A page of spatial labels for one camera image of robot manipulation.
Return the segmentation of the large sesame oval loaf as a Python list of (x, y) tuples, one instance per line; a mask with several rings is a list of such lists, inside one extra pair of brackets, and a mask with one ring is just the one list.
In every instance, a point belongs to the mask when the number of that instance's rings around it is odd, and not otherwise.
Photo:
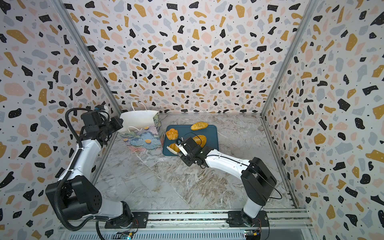
[(193, 140), (202, 148), (206, 145), (207, 143), (207, 137), (204, 135), (197, 135), (193, 137)]

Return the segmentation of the floral paper bag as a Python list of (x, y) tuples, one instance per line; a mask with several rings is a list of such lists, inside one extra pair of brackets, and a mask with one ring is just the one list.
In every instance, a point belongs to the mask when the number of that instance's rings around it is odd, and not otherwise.
[(159, 112), (144, 107), (136, 110), (135, 105), (144, 105), (139, 101), (131, 101), (132, 110), (120, 115), (123, 127), (118, 133), (126, 145), (134, 150), (154, 150), (164, 145), (165, 134), (159, 118)]

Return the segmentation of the striped croissant bread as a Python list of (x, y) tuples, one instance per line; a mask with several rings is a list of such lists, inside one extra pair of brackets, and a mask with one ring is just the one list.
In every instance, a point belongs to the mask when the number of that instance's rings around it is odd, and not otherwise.
[(177, 155), (181, 151), (176, 144), (170, 144), (167, 146), (167, 149), (174, 155)]

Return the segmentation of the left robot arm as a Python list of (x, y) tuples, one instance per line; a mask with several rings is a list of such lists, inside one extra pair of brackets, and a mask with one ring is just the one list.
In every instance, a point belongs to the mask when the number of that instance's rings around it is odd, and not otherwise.
[(72, 108), (65, 114), (77, 147), (70, 165), (60, 174), (58, 181), (47, 186), (46, 196), (67, 230), (78, 231), (91, 220), (103, 221), (116, 228), (128, 228), (134, 220), (128, 204), (104, 199), (90, 181), (99, 152), (112, 134), (123, 127), (123, 121), (118, 117), (111, 117), (108, 109), (101, 105), (93, 110), (82, 110), (84, 126), (79, 134), (69, 118), (70, 113), (79, 111), (79, 108)]

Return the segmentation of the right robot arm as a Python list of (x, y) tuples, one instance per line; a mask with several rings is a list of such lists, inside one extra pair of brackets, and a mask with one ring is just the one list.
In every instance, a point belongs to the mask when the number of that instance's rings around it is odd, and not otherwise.
[(187, 165), (196, 164), (202, 168), (213, 168), (226, 172), (242, 181), (247, 201), (240, 212), (228, 214), (227, 223), (231, 227), (253, 227), (259, 224), (258, 214), (276, 189), (277, 180), (264, 162), (254, 157), (252, 160), (238, 159), (225, 155), (216, 149), (201, 147), (193, 138), (176, 140), (179, 156)]

